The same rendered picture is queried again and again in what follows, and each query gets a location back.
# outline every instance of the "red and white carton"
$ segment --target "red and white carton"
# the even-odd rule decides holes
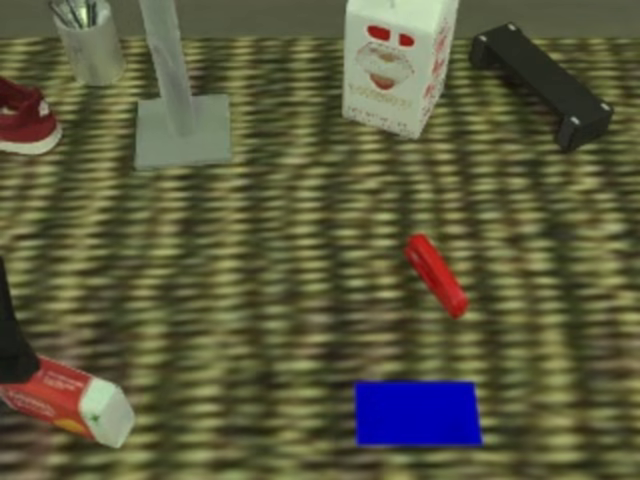
[[[343,116],[416,139],[442,94],[458,0],[348,0]]]
[[[9,407],[103,445],[120,448],[135,423],[122,389],[106,380],[38,356],[27,383],[0,385]]]

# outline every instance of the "red shoe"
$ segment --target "red shoe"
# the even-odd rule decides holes
[[[40,90],[0,77],[0,150],[40,155],[61,137],[62,128]]]

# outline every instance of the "blue rectangle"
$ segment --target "blue rectangle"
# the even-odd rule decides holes
[[[470,382],[358,382],[358,446],[482,446]]]

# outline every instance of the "juice carton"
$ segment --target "juice carton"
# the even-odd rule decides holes
[[[135,415],[117,385],[35,354],[13,311],[0,258],[0,398],[9,407],[119,448]]]
[[[103,445],[120,448],[135,415],[117,385],[38,357],[40,369],[26,383],[0,385],[9,407]]]
[[[418,138],[442,94],[458,0],[348,0],[343,116]]]

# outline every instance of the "white shoe sole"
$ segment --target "white shoe sole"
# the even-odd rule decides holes
[[[62,138],[62,127],[60,124],[44,140],[33,143],[3,142],[0,140],[0,150],[20,155],[42,155],[55,147]]]

